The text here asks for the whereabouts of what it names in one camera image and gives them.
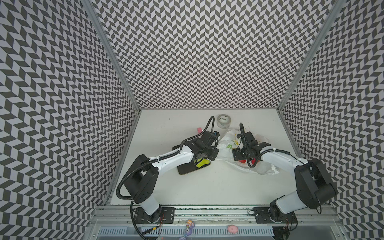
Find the green fake pear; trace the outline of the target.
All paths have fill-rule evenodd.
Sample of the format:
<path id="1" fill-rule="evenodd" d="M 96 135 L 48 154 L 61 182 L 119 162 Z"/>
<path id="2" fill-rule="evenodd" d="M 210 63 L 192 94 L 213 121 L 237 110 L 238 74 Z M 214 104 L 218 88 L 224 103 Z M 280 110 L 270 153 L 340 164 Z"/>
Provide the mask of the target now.
<path id="1" fill-rule="evenodd" d="M 210 160 L 204 158 L 194 160 L 195 167 L 199 169 L 209 165 L 210 163 Z"/>

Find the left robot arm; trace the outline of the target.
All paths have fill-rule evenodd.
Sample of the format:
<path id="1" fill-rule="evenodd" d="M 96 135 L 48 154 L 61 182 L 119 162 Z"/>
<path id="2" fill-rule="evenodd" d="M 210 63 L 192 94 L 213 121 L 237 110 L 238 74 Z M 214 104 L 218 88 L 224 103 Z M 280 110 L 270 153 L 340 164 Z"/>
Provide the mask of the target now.
<path id="1" fill-rule="evenodd" d="M 212 116 L 202 132 L 183 140 L 171 152 L 150 158 L 138 156 L 117 185 L 117 198 L 138 204 L 147 216 L 158 216 L 162 207 L 153 192 L 160 176 L 184 165 L 195 170 L 204 168 L 216 159 L 220 133 L 214 130 L 214 124 Z"/>

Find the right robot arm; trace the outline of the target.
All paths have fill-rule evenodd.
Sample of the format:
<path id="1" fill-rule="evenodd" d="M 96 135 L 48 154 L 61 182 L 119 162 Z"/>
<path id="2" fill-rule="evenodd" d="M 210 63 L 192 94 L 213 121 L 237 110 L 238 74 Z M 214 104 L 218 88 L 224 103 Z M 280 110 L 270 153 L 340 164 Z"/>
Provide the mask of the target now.
<path id="1" fill-rule="evenodd" d="M 297 210 L 321 208 L 322 204 L 338 194 L 326 165 L 320 160 L 306 160 L 293 156 L 290 152 L 259 143 L 251 132 L 245 132 L 243 123 L 239 124 L 242 148 L 232 150 L 234 160 L 245 161 L 250 169 L 261 167 L 261 163 L 271 164 L 295 178 L 296 189 L 273 200 L 269 207 L 269 216 L 274 223 L 280 223 L 284 217 Z"/>

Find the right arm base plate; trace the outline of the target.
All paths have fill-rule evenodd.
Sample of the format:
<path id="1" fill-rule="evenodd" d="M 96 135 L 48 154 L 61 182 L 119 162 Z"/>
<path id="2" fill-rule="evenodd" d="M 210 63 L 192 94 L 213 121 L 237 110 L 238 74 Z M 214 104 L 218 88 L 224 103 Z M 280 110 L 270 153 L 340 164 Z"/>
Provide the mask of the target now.
<path id="1" fill-rule="evenodd" d="M 253 215 L 258 224 L 280 224 L 286 222 L 287 214 L 281 213 L 279 210 L 270 207 L 254 207 Z"/>

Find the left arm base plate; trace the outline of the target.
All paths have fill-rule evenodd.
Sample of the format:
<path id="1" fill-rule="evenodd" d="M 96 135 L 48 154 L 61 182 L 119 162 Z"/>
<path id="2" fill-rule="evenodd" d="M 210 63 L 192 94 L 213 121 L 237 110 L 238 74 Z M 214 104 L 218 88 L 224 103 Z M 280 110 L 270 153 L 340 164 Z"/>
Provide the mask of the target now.
<path id="1" fill-rule="evenodd" d="M 148 215 L 143 208 L 136 208 L 133 217 L 137 224 L 172 224 L 174 222 L 175 210 L 173 207 L 160 207 L 152 215 Z"/>

